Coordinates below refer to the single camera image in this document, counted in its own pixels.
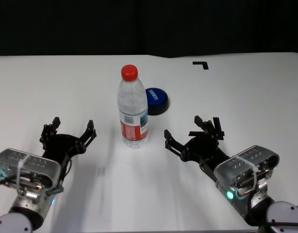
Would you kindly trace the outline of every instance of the water bottle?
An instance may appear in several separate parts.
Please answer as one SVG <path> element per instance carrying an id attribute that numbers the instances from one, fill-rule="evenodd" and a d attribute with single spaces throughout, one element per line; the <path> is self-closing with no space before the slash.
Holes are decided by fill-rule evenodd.
<path id="1" fill-rule="evenodd" d="M 138 79 L 136 66 L 126 65 L 121 70 L 118 107 L 124 143 L 139 148 L 148 140 L 148 103 L 146 90 Z"/>

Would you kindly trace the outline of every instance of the table surface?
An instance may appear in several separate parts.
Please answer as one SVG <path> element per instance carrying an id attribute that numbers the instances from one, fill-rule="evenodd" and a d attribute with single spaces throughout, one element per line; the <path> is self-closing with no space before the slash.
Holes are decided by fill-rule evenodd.
<path id="1" fill-rule="evenodd" d="M 208 62 L 209 70 L 193 61 Z M 116 95 L 125 64 L 171 100 L 164 114 L 149 116 L 149 141 L 140 149 L 121 139 Z M 268 193 L 298 205 L 297 53 L 0 57 L 0 152 L 42 155 L 43 124 L 56 116 L 58 133 L 80 136 L 90 119 L 97 130 L 87 152 L 73 159 L 65 191 L 38 233 L 255 229 L 198 164 L 165 149 L 164 129 L 185 144 L 198 130 L 195 115 L 220 117 L 220 148 L 229 156 L 252 145 L 278 153 Z M 16 195 L 0 187 L 0 216 Z"/>

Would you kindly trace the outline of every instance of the black wall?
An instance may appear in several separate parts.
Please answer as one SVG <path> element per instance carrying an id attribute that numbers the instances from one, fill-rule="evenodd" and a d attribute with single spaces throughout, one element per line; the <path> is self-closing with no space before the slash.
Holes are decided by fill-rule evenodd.
<path id="1" fill-rule="evenodd" d="M 298 0 L 0 0 L 0 55 L 298 52 Z"/>

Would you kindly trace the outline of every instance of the bottle label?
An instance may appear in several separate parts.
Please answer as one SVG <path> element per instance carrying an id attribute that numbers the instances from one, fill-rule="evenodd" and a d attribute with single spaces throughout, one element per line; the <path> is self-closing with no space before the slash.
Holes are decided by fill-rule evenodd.
<path id="1" fill-rule="evenodd" d="M 131 141 L 144 139 L 148 133 L 148 109 L 139 115 L 128 115 L 120 111 L 123 136 Z"/>

